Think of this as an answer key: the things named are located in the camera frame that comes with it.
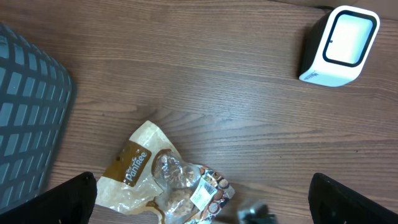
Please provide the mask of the beige Pantree snack bag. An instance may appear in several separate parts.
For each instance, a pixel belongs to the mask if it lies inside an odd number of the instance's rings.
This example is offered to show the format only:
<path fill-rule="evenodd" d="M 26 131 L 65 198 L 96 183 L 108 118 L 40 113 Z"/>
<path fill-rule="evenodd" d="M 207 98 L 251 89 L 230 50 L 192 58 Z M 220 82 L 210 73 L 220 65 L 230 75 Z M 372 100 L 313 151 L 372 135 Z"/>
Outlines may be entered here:
<path fill-rule="evenodd" d="M 142 124 L 97 181 L 95 203 L 159 223 L 211 223 L 235 191 L 219 173 L 182 159 L 163 131 Z"/>

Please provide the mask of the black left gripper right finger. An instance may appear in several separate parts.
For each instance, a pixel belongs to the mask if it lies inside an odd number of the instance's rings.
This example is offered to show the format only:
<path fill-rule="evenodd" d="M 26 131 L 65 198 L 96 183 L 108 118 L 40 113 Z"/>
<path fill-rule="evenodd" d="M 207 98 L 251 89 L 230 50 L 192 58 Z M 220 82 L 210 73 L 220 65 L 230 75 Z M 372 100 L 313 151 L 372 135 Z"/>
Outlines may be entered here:
<path fill-rule="evenodd" d="M 397 214 L 322 173 L 308 191 L 315 224 L 397 224 Z"/>

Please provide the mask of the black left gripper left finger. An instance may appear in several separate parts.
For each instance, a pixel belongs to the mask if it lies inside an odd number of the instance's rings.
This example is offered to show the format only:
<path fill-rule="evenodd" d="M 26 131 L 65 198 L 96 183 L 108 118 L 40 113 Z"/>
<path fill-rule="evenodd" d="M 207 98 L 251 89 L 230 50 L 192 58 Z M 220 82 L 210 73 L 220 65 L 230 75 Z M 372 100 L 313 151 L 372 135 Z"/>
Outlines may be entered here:
<path fill-rule="evenodd" d="M 1 224 L 87 224 L 95 206 L 96 179 L 91 172 L 1 214 Z"/>

